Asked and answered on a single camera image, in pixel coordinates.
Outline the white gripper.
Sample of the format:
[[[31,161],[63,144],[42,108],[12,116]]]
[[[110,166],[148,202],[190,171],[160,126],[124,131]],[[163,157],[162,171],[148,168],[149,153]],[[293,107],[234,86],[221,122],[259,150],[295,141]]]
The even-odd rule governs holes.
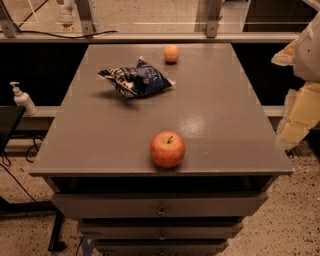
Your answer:
[[[285,97],[283,117],[276,129],[281,150],[297,146],[320,122],[320,12],[300,33],[276,53],[271,62],[292,66],[297,77],[307,81],[299,90],[290,89]]]

